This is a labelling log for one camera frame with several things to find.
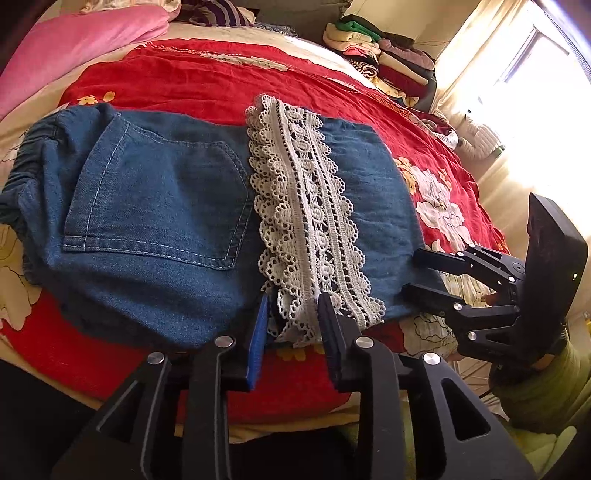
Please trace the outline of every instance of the red blanket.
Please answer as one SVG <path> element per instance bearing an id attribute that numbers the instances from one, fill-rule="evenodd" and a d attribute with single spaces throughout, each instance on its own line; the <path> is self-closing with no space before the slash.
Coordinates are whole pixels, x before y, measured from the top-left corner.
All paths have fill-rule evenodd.
<path id="1" fill-rule="evenodd" d="M 413 194 L 428 245 L 439 240 L 444 250 L 457 251 L 473 241 L 505 250 L 502 235 L 478 205 L 472 176 L 450 150 L 411 123 L 408 112 L 344 73 L 274 47 L 204 40 L 148 44 L 121 61 L 87 68 L 65 91 L 61 104 L 108 101 L 117 108 L 177 112 L 217 124 L 243 125 L 244 110 L 260 93 L 324 116 L 371 125 Z M 101 399 L 148 353 L 83 336 L 61 318 L 47 292 L 32 305 L 22 330 L 5 325 L 2 333 L 40 372 Z M 370 334 L 393 351 L 404 351 L 398 324 L 377 326 Z M 230 393 L 229 421 L 311 417 L 347 399 L 332 388 L 322 349 L 272 349 L 265 353 L 256 390 L 248 395 Z"/>

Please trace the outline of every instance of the bed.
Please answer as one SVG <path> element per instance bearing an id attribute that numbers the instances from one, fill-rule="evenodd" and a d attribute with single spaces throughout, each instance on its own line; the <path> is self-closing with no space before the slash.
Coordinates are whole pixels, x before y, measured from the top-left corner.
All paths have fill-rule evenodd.
<path id="1" fill-rule="evenodd" d="M 373 127 L 408 187 L 429 248 L 456 252 L 475 243 L 507 251 L 478 204 L 472 176 L 408 111 L 331 51 L 256 28 L 171 23 L 152 41 L 99 56 L 49 83 L 0 122 L 0 185 L 23 133 L 56 108 L 110 103 L 243 125 L 245 109 L 261 93 Z M 484 305 L 482 297 L 490 293 L 469 277 L 443 280 L 474 306 Z M 0 301 L 0 358 L 93 408 L 149 353 L 87 337 L 67 323 L 55 299 L 25 280 L 22 246 L 5 225 L 0 225 Z M 435 351 L 447 358 L 457 346 L 443 319 L 430 314 L 378 325 L 370 333 L 409 355 Z M 318 346 L 267 350 L 257 389 L 229 396 L 233 441 L 355 421 L 359 399 L 337 393 L 324 365 Z"/>

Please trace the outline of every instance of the white crochet lace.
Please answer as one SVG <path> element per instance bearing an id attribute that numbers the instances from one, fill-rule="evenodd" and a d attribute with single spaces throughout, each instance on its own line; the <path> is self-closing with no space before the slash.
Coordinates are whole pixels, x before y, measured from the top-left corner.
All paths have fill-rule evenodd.
<path id="1" fill-rule="evenodd" d="M 379 323 L 384 302 L 369 296 L 361 273 L 353 205 L 342 194 L 330 148 L 313 112 L 268 95 L 246 110 L 255 210 L 266 249 L 259 269 L 279 287 L 278 309 L 287 321 L 278 341 L 296 346 L 320 340 L 316 300 L 328 292 L 338 313 L 360 329 Z"/>

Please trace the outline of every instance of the denim garment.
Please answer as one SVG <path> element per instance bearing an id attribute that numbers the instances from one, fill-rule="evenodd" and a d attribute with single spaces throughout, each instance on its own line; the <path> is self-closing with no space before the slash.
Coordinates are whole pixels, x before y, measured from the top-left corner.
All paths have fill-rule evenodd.
<path id="1" fill-rule="evenodd" d="M 406 185 L 371 127 L 322 121 L 371 294 L 385 302 L 385 319 L 410 314 L 403 284 L 443 284 L 411 264 L 424 243 Z M 245 127 L 74 106 L 27 133 L 0 194 L 0 222 L 83 332 L 198 347 L 248 321 L 265 281 L 248 157 Z"/>

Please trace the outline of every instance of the gray headboard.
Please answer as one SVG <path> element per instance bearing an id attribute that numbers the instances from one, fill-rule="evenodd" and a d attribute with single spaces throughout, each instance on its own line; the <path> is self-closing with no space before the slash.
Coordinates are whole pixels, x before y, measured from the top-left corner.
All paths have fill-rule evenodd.
<path id="1" fill-rule="evenodd" d="M 238 7 L 260 10 L 257 21 L 289 25 L 297 34 L 322 44 L 322 32 L 329 22 L 337 21 L 350 0 L 235 0 Z"/>

